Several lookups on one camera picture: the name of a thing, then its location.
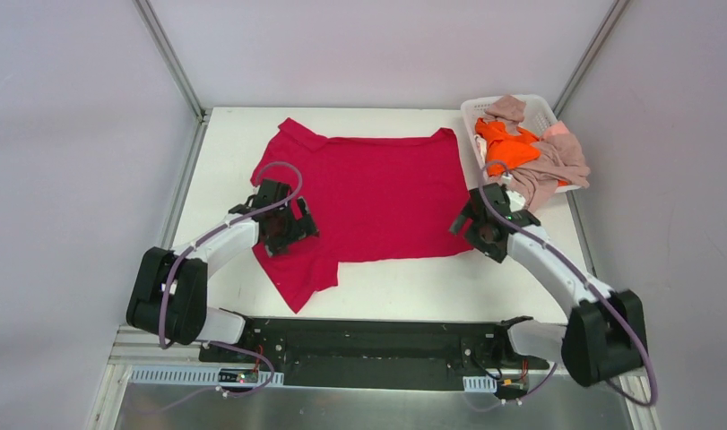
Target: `gray floor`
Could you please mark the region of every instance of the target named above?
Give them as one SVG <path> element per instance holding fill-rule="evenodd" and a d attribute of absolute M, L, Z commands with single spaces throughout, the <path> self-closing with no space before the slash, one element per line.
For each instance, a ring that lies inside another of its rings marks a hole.
<path fill-rule="evenodd" d="M 556 376 L 521 407 L 496 403 L 491 394 L 443 391 L 271 388 L 224 400 L 206 391 L 159 414 L 142 415 L 201 387 L 129 384 L 117 430 L 135 429 L 630 429 L 623 400 L 606 387 L 584 389 Z"/>

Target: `red cloth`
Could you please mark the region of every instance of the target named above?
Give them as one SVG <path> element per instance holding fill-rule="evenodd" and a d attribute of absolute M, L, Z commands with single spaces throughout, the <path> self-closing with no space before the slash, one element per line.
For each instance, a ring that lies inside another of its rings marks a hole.
<path fill-rule="evenodd" d="M 326 138 L 287 118 L 252 174 L 272 161 L 302 173 L 305 197 L 321 232 L 269 257 L 253 248 L 265 273 L 295 313 L 315 291 L 337 285 L 339 262 L 455 255 L 471 249 L 448 229 L 466 204 L 452 130 L 430 137 Z M 265 178 L 297 186 L 287 168 Z"/>

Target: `gray wall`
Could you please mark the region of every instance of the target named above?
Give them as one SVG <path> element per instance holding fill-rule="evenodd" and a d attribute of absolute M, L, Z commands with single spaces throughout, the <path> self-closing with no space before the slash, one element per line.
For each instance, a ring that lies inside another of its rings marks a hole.
<path fill-rule="evenodd" d="M 206 106 L 458 108 L 552 104 L 611 0 L 152 3 Z"/>
<path fill-rule="evenodd" d="M 633 2 L 564 119 L 598 275 L 644 300 L 663 427 L 727 428 L 727 0 Z"/>
<path fill-rule="evenodd" d="M 131 1 L 0 2 L 0 429 L 86 425 L 193 130 Z"/>

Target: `laundry basket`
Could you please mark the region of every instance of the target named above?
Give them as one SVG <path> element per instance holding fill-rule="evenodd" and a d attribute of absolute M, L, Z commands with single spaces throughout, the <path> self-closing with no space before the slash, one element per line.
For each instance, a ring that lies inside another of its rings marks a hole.
<path fill-rule="evenodd" d="M 487 142 L 476 134 L 474 126 L 477 124 L 477 119 L 484 115 L 484 110 L 498 101 L 500 97 L 502 96 L 466 100 L 461 104 L 463 123 L 466 125 L 466 131 L 472 137 L 472 149 L 474 149 L 474 155 L 477 157 L 480 168 L 486 164 Z M 524 109 L 524 121 L 521 123 L 522 128 L 540 136 L 542 132 L 558 121 L 544 98 L 534 94 L 514 94 L 514 97 L 527 104 Z M 488 180 L 487 171 L 484 172 L 484 179 L 485 181 Z M 560 186 L 556 193 L 564 193 L 578 188 L 580 188 L 579 185 Z"/>

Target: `white table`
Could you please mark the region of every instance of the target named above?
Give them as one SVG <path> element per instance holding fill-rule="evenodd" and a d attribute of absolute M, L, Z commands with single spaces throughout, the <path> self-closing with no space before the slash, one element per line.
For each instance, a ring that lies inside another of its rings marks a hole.
<path fill-rule="evenodd" d="M 439 127 L 458 137 L 466 184 L 476 186 L 476 159 L 457 110 L 218 107 L 212 111 L 175 243 L 212 227 L 251 193 L 250 175 L 277 126 L 291 117 L 326 136 L 429 136 Z M 554 243 L 584 267 L 564 194 L 536 213 Z M 251 252 L 209 282 L 211 306 L 252 316 L 298 316 L 389 321 L 493 322 L 531 315 L 564 323 L 553 298 L 520 264 L 498 264 L 478 251 L 453 257 L 343 263 L 339 286 L 315 293 L 295 315 Z"/>

